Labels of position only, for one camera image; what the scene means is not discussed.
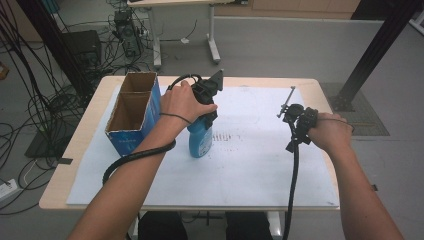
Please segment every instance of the open cardboard box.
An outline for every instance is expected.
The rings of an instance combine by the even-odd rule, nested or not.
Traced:
[[[132,153],[152,130],[159,113],[160,89],[156,73],[128,73],[105,129],[119,155]]]

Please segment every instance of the black pole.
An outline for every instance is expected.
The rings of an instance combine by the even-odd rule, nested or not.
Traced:
[[[421,0],[405,0],[393,8],[338,95],[329,98],[334,111],[354,111],[351,103],[355,95],[408,24],[420,3]]]
[[[87,106],[94,94],[94,87],[85,78],[74,56],[66,47],[62,32],[48,13],[42,0],[16,1],[75,88],[81,99],[81,104]]]

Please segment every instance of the person's right hand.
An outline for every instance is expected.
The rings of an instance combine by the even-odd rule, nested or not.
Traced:
[[[308,136],[317,147],[330,153],[350,148],[352,126],[338,114],[318,113],[317,125],[309,130]]]

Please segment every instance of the forearm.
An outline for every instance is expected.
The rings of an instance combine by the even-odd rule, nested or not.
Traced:
[[[180,119],[165,118],[159,120],[134,152],[162,147],[174,140],[184,125]],[[119,167],[89,204],[70,239],[123,239],[144,203],[164,155]]]
[[[330,153],[339,184],[346,239],[402,239],[351,148]]]

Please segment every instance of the table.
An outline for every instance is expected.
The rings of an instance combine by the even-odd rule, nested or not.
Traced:
[[[138,2],[128,1],[128,6],[132,8],[144,8],[147,10],[147,14],[150,22],[150,29],[153,38],[153,64],[155,68],[160,68],[162,65],[161,51],[160,51],[160,40],[156,33],[155,27],[155,15],[152,8],[156,7],[167,7],[167,6],[186,6],[186,5],[209,5],[209,33],[207,34],[209,48],[212,53],[212,59],[215,63],[221,61],[219,56],[218,48],[215,43],[215,31],[214,31],[214,15],[215,7],[214,4],[229,3],[234,0],[143,0]]]
[[[41,200],[40,207],[43,209],[84,209],[86,205],[68,205],[66,204],[68,195],[71,191],[73,182],[79,168],[81,159],[87,150],[93,135],[96,131],[96,127],[107,107],[114,89],[122,84],[123,76],[108,76],[102,79],[97,91],[95,92],[78,128],[75,131],[66,151],[64,152],[63,158],[73,159],[71,164],[59,164],[55,170],[52,179],[47,186]],[[169,85],[176,77],[159,76],[159,83],[161,85]],[[313,79],[289,79],[289,78],[236,78],[236,77],[225,77],[224,78],[224,89],[225,87],[239,87],[239,86],[250,86],[250,87],[273,87],[273,88],[289,88],[290,86],[296,86],[300,90],[301,95],[306,106],[318,109],[322,112],[331,112],[331,109],[326,101],[326,98],[316,80]],[[333,166],[328,156],[322,152],[325,164],[333,183],[334,190],[338,195],[337,181],[334,173]],[[228,208],[205,208],[203,210],[225,210]],[[255,210],[254,206],[247,207],[246,209]],[[265,211],[284,211],[286,207],[282,206],[269,206],[266,208],[259,208],[257,210]]]

